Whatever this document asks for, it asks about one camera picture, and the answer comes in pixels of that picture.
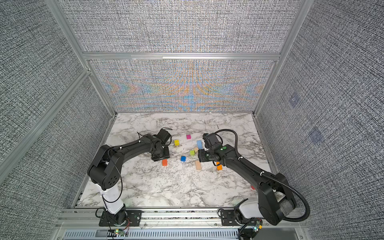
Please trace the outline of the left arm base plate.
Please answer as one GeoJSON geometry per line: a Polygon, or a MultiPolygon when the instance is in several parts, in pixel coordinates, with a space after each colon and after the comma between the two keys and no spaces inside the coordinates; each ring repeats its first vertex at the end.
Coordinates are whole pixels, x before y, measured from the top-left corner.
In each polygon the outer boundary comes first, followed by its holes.
{"type": "Polygon", "coordinates": [[[104,210],[99,221],[99,227],[138,227],[142,218],[140,210],[121,210],[116,215],[104,210]]]}

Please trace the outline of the orange wood block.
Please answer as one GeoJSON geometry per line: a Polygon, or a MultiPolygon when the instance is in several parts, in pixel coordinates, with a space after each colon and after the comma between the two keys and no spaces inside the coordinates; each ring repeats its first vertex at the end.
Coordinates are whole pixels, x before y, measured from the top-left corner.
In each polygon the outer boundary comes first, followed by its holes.
{"type": "Polygon", "coordinates": [[[223,166],[219,162],[216,162],[216,168],[218,171],[220,171],[223,169],[223,166]]]}

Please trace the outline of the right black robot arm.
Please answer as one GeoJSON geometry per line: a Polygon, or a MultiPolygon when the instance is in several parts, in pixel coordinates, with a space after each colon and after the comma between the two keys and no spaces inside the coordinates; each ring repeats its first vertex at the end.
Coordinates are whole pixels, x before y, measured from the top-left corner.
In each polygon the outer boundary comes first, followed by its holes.
{"type": "Polygon", "coordinates": [[[288,184],[285,176],[264,171],[246,158],[237,155],[235,148],[230,145],[215,150],[199,150],[198,157],[200,162],[218,162],[249,182],[258,192],[259,211],[268,223],[276,226],[281,221],[302,220],[288,217],[296,208],[297,202],[294,189],[288,184]]]}

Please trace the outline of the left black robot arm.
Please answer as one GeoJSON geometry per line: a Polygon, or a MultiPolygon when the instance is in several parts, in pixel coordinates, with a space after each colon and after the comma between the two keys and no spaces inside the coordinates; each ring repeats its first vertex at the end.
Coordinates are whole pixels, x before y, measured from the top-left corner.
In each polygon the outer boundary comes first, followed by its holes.
{"type": "Polygon", "coordinates": [[[104,204],[102,217],[108,226],[128,224],[126,205],[122,200],[124,163],[146,153],[151,154],[154,162],[166,160],[170,157],[171,142],[172,135],[160,130],[155,135],[139,134],[137,140],[124,145],[103,145],[99,148],[87,174],[101,195],[104,204]]]}

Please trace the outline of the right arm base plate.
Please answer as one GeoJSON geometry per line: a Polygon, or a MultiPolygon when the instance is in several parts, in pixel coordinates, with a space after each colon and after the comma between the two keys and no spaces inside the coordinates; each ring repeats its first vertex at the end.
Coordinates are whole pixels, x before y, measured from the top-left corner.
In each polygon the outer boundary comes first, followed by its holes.
{"type": "Polygon", "coordinates": [[[218,209],[217,213],[223,226],[244,226],[247,223],[249,223],[249,226],[258,226],[263,224],[262,219],[247,219],[239,210],[235,209],[218,209]]]}

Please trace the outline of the light blue wood block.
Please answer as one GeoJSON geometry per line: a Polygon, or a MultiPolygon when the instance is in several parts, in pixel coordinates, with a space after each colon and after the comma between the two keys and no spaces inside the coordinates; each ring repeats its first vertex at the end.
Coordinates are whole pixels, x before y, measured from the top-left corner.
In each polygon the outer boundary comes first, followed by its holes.
{"type": "Polygon", "coordinates": [[[202,150],[204,147],[203,147],[203,142],[201,140],[198,140],[197,141],[197,146],[198,146],[198,149],[199,150],[202,150]]]}

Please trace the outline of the natural tan wood block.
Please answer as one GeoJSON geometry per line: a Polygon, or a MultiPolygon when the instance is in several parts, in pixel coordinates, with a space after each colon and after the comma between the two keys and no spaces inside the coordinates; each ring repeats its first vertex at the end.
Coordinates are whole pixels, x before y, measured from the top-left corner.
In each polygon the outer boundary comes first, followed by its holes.
{"type": "Polygon", "coordinates": [[[202,169],[202,165],[200,161],[195,161],[196,170],[200,171],[202,169]]]}

